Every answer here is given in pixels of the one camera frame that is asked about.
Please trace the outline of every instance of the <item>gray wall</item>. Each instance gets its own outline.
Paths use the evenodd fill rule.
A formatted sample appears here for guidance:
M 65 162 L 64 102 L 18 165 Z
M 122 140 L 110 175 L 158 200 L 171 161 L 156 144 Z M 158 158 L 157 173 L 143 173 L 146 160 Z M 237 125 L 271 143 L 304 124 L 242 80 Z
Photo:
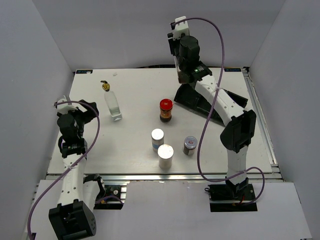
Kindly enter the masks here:
M 72 72 L 31 0 L 0 1 L 0 231 L 21 239 L 57 137 Z
M 173 64 L 169 23 L 180 16 L 214 21 L 225 64 L 250 66 L 285 0 L 33 0 L 72 70 Z M 220 39 L 207 23 L 189 23 L 201 59 L 221 64 Z
M 319 13 L 318 0 L 287 0 L 251 67 L 280 170 L 294 182 L 315 240 L 320 240 Z

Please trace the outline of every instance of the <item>cable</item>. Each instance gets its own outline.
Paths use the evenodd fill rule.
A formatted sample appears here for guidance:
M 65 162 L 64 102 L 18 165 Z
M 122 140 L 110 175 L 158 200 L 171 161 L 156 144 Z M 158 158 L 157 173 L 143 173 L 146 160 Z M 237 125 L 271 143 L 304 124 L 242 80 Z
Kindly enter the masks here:
M 201 177 L 202 177 L 203 179 L 207 180 L 208 182 L 219 183 L 219 182 L 224 182 L 224 181 L 226 181 L 226 180 L 233 179 L 233 178 L 235 178 L 235 177 L 237 177 L 237 176 L 239 176 L 239 175 L 241 175 L 241 174 L 243 174 L 243 173 L 245 173 L 245 172 L 248 172 L 248 171 L 250 171 L 250 170 L 252 170 L 252 169 L 257 169 L 257 170 L 261 173 L 261 175 L 262 175 L 262 188 L 261 188 L 260 193 L 258 194 L 258 196 L 257 196 L 254 200 L 246 203 L 246 205 L 248 205 L 248 204 L 251 204 L 251 203 L 253 203 L 254 201 L 256 201 L 256 200 L 261 196 L 261 194 L 262 194 L 262 192 L 263 192 L 263 190 L 264 190 L 264 188 L 265 188 L 265 175 L 264 175 L 264 173 L 262 172 L 262 170 L 261 170 L 260 168 L 255 167 L 255 166 L 252 166 L 252 167 L 249 167 L 246 171 L 240 171 L 240 172 L 236 173 L 235 175 L 226 177 L 226 178 L 224 178 L 224 179 L 209 179 L 209 178 L 207 178 L 207 177 L 203 174 L 203 172 L 202 172 L 202 170 L 201 170 L 201 166 L 200 166 L 200 151 L 201 151 L 201 145 L 202 145 L 202 142 L 203 142 L 203 140 L 204 140 L 205 132 L 206 132 L 206 130 L 207 130 L 207 126 L 208 126 L 208 124 L 209 124 L 211 115 L 212 115 L 212 113 L 213 113 L 213 111 L 214 111 L 214 109 L 215 109 L 215 104 L 216 104 L 216 101 L 217 101 L 217 98 L 218 98 L 218 92 L 219 92 L 219 90 L 220 90 L 220 84 L 221 84 L 222 75 L 223 75 L 223 72 L 224 72 L 224 65 L 225 65 L 225 44 L 224 44 L 224 39 L 223 39 L 223 37 L 222 37 L 221 31 L 220 31 L 220 29 L 218 28 L 218 26 L 217 26 L 215 23 L 213 23 L 212 21 L 208 20 L 208 19 L 205 19 L 205 18 L 202 18 L 202 17 L 187 17 L 187 18 L 185 18 L 185 19 L 182 19 L 182 20 L 180 20 L 180 21 L 177 21 L 177 22 L 172 23 L 172 26 L 175 26 L 175 25 L 177 25 L 177 24 L 179 24 L 179 23 L 182 23 L 182 22 L 185 22 L 185 21 L 188 21 L 188 20 L 202 20 L 202 21 L 205 21 L 205 22 L 211 24 L 212 26 L 214 26 L 214 28 L 216 29 L 216 31 L 217 31 L 218 34 L 219 34 L 220 41 L 221 41 L 221 48 L 222 48 L 222 60 L 221 60 L 220 75 L 219 75 L 218 83 L 217 83 L 217 85 L 216 85 L 216 91 L 215 91 L 215 95 L 214 95 L 213 102 L 212 102 L 212 105 L 211 105 L 211 109 L 210 109 L 210 112 L 209 112 L 209 114 L 208 114 L 208 117 L 206 118 L 206 121 L 205 121 L 203 130 L 202 130 L 202 134 L 201 134 L 201 137 L 200 137 L 200 140 L 199 140 L 198 150 L 197 150 L 196 163 L 197 163 L 197 166 L 198 166 L 198 171 L 199 171 L 199 174 L 201 175 Z
M 233 206 L 239 206 L 240 204 L 242 204 L 243 203 L 243 201 L 245 200 L 245 195 L 243 195 L 242 196 L 242 198 L 241 198 L 241 201 L 240 202 L 238 202 L 238 203 L 233 203 L 232 205 Z
M 118 200 L 122 205 L 124 204 L 124 202 L 121 201 L 120 198 L 118 198 L 117 196 L 113 196 L 113 195 L 105 196 L 105 197 L 103 197 L 103 198 L 95 201 L 95 204 L 99 204 L 99 203 L 101 203 L 102 201 L 105 201 L 105 200 L 107 200 L 107 199 L 116 199 L 116 200 Z
M 31 233 L 31 218 L 32 218 L 32 214 L 35 211 L 36 206 L 38 205 L 38 203 L 40 202 L 40 200 L 44 197 L 44 195 L 46 195 L 46 193 L 57 183 L 59 182 L 59 180 L 61 180 L 65 175 L 67 175 L 68 172 L 70 172 L 71 168 L 73 168 L 74 166 L 76 166 L 85 156 L 87 156 L 87 154 L 90 152 L 90 150 L 93 148 L 93 146 L 95 145 L 98 135 L 99 135 L 99 131 L 100 131 L 100 119 L 99 119 L 99 114 L 96 112 L 96 110 L 91 107 L 90 105 L 84 103 L 84 102 L 80 102 L 80 101 L 63 101 L 63 102 L 59 102 L 59 103 L 55 103 L 54 106 L 58 106 L 58 105 L 62 105 L 62 104 L 80 104 L 83 106 L 88 107 L 90 110 L 92 110 L 96 116 L 96 120 L 98 122 L 98 126 L 97 126 L 97 130 L 96 130 L 96 134 L 95 137 L 92 141 L 91 146 L 87 149 L 87 151 L 81 156 L 79 157 L 78 160 L 76 160 L 71 166 L 70 168 L 67 168 L 46 190 L 44 190 L 44 192 L 37 198 L 37 200 L 34 202 L 33 206 L 31 207 L 29 216 L 28 216 L 28 221 L 27 221 L 27 231 L 28 231 L 28 236 L 30 240 L 34 240 L 32 233 Z

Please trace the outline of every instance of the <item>label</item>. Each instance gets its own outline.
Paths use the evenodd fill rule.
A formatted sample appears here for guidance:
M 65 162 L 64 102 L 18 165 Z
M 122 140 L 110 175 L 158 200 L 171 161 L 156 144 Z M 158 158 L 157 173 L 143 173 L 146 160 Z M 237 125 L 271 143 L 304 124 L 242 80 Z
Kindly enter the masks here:
M 75 71 L 75 74 L 92 74 L 93 70 L 88 69 L 88 70 L 77 70 Z
M 154 149 L 158 149 L 158 148 L 160 147 L 160 145 L 156 145 L 156 144 L 152 143 L 152 147 L 153 147 Z
M 241 72 L 241 68 L 232 68 L 232 67 L 227 67 L 224 68 L 225 72 Z
M 201 72 L 201 71 L 203 71 L 203 70 L 205 70 L 202 66 L 197 66 L 196 68 L 195 68 L 195 70 L 194 70 L 194 72 L 197 74 L 197 73 L 199 73 L 199 72 Z

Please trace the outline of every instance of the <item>jar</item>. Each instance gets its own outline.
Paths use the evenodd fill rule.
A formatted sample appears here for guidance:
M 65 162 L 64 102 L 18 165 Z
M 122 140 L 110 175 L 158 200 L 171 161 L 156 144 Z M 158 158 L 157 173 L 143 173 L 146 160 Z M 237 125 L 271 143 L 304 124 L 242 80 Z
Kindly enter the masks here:
M 198 141 L 194 136 L 187 136 L 183 143 L 183 153 L 186 155 L 192 155 L 195 153 Z
M 174 103 L 170 100 L 170 99 L 162 99 L 160 102 L 160 120 L 163 123 L 167 123 L 171 120 L 172 115 L 171 115 L 171 111 L 172 111 L 172 107 L 173 107 Z

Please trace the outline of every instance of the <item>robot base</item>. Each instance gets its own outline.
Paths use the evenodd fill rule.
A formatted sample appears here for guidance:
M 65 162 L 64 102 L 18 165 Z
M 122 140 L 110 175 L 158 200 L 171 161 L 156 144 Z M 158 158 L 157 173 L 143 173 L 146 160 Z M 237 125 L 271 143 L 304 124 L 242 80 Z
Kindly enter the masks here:
M 116 196 L 121 199 L 121 185 L 104 185 L 105 194 L 100 198 L 107 196 Z M 114 198 L 108 198 L 104 203 L 98 203 L 94 206 L 95 210 L 121 210 L 123 205 Z
M 252 184 L 233 194 L 226 184 L 212 184 L 205 188 L 210 196 L 211 212 L 256 212 L 257 204 L 245 204 L 256 198 Z

